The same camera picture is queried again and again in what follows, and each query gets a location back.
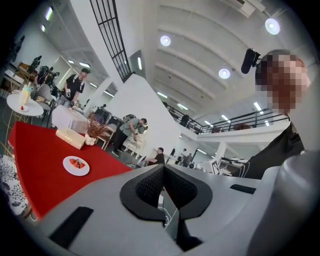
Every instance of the ceiling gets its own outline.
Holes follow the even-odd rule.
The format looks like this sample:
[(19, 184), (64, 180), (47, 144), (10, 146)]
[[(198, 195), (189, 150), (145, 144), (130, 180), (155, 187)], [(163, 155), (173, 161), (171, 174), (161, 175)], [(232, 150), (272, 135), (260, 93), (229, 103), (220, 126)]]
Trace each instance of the ceiling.
[[(53, 14), (47, 21), (45, 15), (49, 6), (53, 7)], [(88, 83), (99, 86), (108, 77), (108, 73), (93, 51), (73, 10), (70, 8), (69, 1), (50, 0), (43, 2), (35, 11), (35, 17), (39, 23), (45, 25), (46, 35), (61, 53), (61, 56), (66, 61), (74, 62), (74, 64), (68, 63), (68, 65), (78, 73), (84, 68), (79, 62), (90, 65), (91, 73), (88, 74), (86, 79)], [(113, 95), (117, 92), (112, 84), (107, 90)]]
[[(316, 61), (308, 34), (281, 1), (260, 1), (264, 11), (256, 9), (249, 17), (231, 2), (158, 0), (151, 86), (168, 96), (160, 98), (169, 105), (186, 106), (181, 111), (201, 125), (219, 122), (221, 115), (233, 118), (255, 111), (254, 102), (267, 107), (267, 98), (255, 92), (254, 72), (244, 75), (240, 70), (248, 48), (262, 55), (287, 48), (307, 66)], [(280, 23), (278, 35), (265, 28), (270, 16)], [(161, 44), (161, 36), (170, 38), (169, 46)], [(223, 68), (230, 71), (228, 79), (218, 75)]]

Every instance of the black t-shirt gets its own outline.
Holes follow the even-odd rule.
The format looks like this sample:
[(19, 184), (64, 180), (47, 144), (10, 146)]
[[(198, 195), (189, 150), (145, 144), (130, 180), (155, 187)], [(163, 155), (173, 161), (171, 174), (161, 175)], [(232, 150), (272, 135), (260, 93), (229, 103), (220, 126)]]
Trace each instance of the black t-shirt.
[(300, 136), (292, 132), (290, 124), (264, 150), (251, 157), (232, 176), (261, 180), (266, 169), (281, 166), (287, 158), (299, 155), (303, 150), (305, 148)]
[(156, 162), (149, 162), (149, 165), (157, 165), (157, 164), (165, 164), (165, 156), (163, 153), (157, 154), (156, 157), (154, 158), (157, 161)]
[(84, 91), (85, 84), (81, 85), (83, 80), (79, 80), (79, 77), (74, 79), (76, 75), (73, 74), (71, 75), (67, 80), (66, 80), (66, 87), (70, 89), (70, 98), (66, 96), (66, 91), (65, 89), (62, 90), (64, 96), (69, 100), (72, 101), (76, 95), (76, 92), (82, 93)]

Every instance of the ceiling light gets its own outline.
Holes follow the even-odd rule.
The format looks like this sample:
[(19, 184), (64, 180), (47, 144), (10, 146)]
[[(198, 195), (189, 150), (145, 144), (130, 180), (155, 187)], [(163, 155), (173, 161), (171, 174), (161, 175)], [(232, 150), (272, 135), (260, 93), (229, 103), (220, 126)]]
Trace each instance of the ceiling light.
[(231, 121), (223, 114), (222, 116), (221, 116), (224, 120), (226, 120), (228, 123), (231, 123)]
[(226, 68), (220, 69), (219, 77), (221, 77), (222, 79), (228, 79), (230, 77), (230, 71)]
[(261, 109), (260, 105), (258, 104), (258, 102), (253, 103), (253, 105), (256, 107), (256, 109), (257, 109), (258, 111), (260, 111), (260, 114), (261, 114), (261, 115), (264, 113), (263, 111), (261, 111), (262, 109)]
[(86, 67), (86, 68), (90, 68), (89, 64), (86, 64), (86, 63), (82, 63), (82, 62), (79, 62), (79, 64), (80, 64), (81, 66), (84, 66), (84, 67)]
[(46, 12), (46, 15), (45, 15), (45, 19), (48, 21), (50, 19), (50, 16), (52, 14), (52, 8), (49, 7), (48, 11)]
[(185, 107), (184, 105), (181, 105), (180, 103), (178, 103), (177, 106), (182, 110), (188, 110), (187, 107)]
[(171, 44), (170, 37), (167, 35), (161, 36), (160, 43), (165, 47), (169, 46)]
[(140, 57), (138, 57), (138, 66), (139, 66), (139, 69), (142, 70), (141, 58)]
[(108, 94), (111, 97), (114, 97), (111, 93), (107, 92), (106, 90), (104, 91), (105, 94)]
[(273, 18), (268, 18), (265, 21), (265, 28), (272, 35), (277, 35), (280, 32), (280, 25)]
[(157, 94), (160, 95), (160, 96), (162, 96), (162, 97), (164, 97), (164, 98), (168, 98), (168, 96), (162, 94), (161, 92), (157, 92)]
[(203, 153), (203, 154), (207, 154), (206, 152), (203, 152), (202, 150), (200, 150), (199, 148), (197, 149), (199, 152)]

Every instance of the railing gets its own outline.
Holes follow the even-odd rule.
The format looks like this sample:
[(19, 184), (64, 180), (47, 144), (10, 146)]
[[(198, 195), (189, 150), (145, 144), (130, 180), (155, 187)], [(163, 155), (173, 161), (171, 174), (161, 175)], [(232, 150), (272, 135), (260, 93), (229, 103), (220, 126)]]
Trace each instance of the railing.
[(193, 131), (195, 134), (200, 134), (203, 126), (198, 123), (197, 121), (191, 119), (191, 118), (183, 118), (185, 116), (184, 113), (180, 112), (179, 110), (173, 108), (172, 106), (169, 106), (168, 104), (165, 104), (166, 109), (169, 111), (170, 115), (173, 117), (173, 119), (179, 123), (180, 125), (186, 127), (187, 129)]
[(109, 51), (122, 81), (125, 82), (131, 76), (132, 72), (120, 31), (116, 1), (90, 0), (90, 3), (105, 46)]
[(245, 130), (266, 126), (266, 122), (268, 125), (272, 125), (278, 121), (290, 120), (289, 117), (282, 114), (276, 114), (268, 108), (263, 109), (262, 111), (263, 114), (260, 114), (261, 111), (255, 111), (249, 114), (231, 118), (229, 121), (220, 121), (212, 123), (211, 125), (205, 125), (202, 127), (201, 134)]

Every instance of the patterned fabric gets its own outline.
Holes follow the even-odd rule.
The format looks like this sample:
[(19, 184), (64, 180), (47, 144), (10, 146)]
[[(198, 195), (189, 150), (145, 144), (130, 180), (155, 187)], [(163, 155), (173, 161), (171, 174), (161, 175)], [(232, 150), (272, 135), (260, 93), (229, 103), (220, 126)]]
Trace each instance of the patterned fabric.
[(23, 215), (28, 201), (18, 179), (15, 160), (6, 155), (0, 155), (0, 189), (12, 212)]

